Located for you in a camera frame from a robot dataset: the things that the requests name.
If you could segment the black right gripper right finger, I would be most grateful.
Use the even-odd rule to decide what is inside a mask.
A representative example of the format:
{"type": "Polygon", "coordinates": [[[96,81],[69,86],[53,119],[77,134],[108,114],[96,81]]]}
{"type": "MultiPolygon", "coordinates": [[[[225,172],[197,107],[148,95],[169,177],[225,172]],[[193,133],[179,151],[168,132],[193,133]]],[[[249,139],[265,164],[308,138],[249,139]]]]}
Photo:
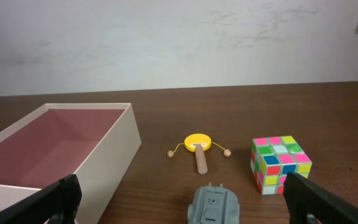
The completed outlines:
{"type": "Polygon", "coordinates": [[[290,223],[358,224],[358,208],[300,174],[290,172],[283,196],[290,223]]]}

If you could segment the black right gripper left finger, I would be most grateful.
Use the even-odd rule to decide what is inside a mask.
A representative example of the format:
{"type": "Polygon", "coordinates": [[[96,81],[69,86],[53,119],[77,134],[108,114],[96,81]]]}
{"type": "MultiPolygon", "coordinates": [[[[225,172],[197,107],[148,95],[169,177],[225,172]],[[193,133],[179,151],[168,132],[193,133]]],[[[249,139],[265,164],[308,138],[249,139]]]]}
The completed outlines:
{"type": "Polygon", "coordinates": [[[78,178],[70,174],[0,211],[0,224],[75,224],[81,198],[78,178]]]}

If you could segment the colourful puzzle cube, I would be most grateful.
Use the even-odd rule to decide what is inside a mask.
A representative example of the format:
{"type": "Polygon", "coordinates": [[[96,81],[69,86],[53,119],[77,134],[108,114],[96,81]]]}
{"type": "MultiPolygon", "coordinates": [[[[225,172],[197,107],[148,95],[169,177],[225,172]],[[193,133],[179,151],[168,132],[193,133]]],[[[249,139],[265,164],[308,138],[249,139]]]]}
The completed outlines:
{"type": "Polygon", "coordinates": [[[307,178],[312,160],[293,136],[275,136],[252,140],[250,168],[262,195],[282,194],[291,172],[307,178]]]}

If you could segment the grey yellow toy car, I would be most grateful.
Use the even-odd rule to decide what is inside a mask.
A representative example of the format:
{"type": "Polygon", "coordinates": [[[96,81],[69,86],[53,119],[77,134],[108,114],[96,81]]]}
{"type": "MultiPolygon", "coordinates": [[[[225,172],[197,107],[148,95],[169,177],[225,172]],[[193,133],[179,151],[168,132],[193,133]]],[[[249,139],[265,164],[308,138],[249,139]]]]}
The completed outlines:
{"type": "Polygon", "coordinates": [[[236,194],[222,184],[200,187],[189,204],[188,224],[239,224],[240,205],[236,194]]]}

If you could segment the yellow wooden rattle drum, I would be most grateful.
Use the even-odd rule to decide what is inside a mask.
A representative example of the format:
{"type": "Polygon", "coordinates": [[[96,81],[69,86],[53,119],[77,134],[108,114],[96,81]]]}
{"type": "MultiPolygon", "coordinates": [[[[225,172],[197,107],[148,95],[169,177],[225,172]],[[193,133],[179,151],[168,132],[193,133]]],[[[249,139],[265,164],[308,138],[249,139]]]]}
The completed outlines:
{"type": "Polygon", "coordinates": [[[207,151],[211,146],[217,146],[223,151],[225,157],[231,156],[231,151],[222,147],[218,143],[212,141],[212,139],[201,133],[195,133],[187,136],[185,140],[179,143],[173,151],[167,152],[167,157],[171,158],[175,155],[175,152],[180,146],[184,146],[187,151],[193,152],[195,154],[197,171],[199,174],[206,174],[208,172],[208,165],[206,162],[205,151],[207,151]]]}

